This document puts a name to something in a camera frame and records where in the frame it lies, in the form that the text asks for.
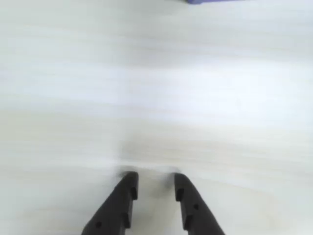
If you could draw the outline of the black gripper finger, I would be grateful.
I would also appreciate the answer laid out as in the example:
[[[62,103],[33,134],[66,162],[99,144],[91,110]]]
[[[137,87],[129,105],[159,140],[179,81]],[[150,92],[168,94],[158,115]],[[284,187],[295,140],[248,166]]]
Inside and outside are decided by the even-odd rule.
[[[138,173],[128,172],[82,230],[83,235],[124,235],[138,199]]]
[[[184,174],[175,173],[175,197],[180,202],[183,229],[190,235],[224,235],[197,188]]]

